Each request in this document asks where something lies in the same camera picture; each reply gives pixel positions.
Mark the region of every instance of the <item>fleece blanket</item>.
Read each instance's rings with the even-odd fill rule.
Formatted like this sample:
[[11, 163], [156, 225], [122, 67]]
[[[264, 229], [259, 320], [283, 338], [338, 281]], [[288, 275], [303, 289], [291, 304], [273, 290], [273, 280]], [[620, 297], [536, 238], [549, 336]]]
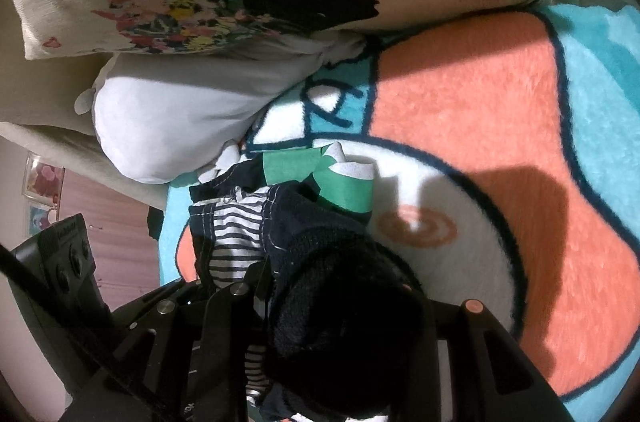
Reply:
[[[597, 422], [640, 357], [640, 14], [555, 6], [371, 38], [273, 102], [244, 148], [335, 140], [375, 163], [370, 230], [429, 297], [481, 299]], [[195, 278], [192, 181], [171, 186], [164, 281]]]

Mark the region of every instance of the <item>framed picture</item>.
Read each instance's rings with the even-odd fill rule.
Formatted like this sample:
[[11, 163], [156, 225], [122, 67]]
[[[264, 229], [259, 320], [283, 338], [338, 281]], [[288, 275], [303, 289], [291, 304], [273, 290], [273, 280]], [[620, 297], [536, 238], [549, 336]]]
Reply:
[[55, 207], [27, 202], [27, 236], [37, 235], [43, 229], [49, 227], [58, 219], [58, 210]]
[[58, 207], [64, 177], [64, 168], [49, 164], [40, 155], [30, 153], [24, 172], [23, 194], [41, 204]]

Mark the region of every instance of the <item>metal screw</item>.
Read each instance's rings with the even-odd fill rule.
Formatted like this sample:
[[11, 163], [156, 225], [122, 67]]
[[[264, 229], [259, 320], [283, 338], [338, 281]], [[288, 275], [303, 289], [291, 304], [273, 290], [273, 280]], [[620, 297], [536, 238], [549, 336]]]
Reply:
[[175, 309], [175, 303], [170, 299], [163, 299], [160, 303], [158, 303], [158, 306], [156, 308], [158, 309], [158, 313], [160, 314], [170, 314]]
[[249, 288], [249, 285], [247, 285], [246, 283], [234, 283], [233, 285], [231, 285], [229, 292], [231, 292], [231, 294], [233, 294], [234, 296], [244, 296], [250, 290], [251, 289]]
[[465, 303], [465, 308], [473, 314], [479, 314], [484, 310], [484, 305], [477, 299], [470, 299]]

